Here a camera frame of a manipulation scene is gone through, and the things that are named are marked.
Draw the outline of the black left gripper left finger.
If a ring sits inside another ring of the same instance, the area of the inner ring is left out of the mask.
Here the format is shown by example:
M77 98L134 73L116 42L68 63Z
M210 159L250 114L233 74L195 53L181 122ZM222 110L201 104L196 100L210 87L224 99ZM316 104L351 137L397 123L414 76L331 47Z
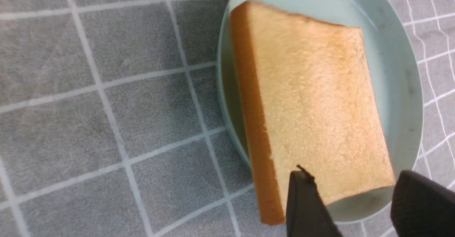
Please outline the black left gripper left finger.
M302 166L292 171L286 207L288 237L341 237L317 191L315 178Z

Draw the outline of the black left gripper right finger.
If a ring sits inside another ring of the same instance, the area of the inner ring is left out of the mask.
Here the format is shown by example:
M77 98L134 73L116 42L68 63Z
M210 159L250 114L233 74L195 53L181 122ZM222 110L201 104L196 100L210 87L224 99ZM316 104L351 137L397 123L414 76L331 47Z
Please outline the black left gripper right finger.
M453 237L455 194L413 171L402 171L395 185L390 218L398 237Z

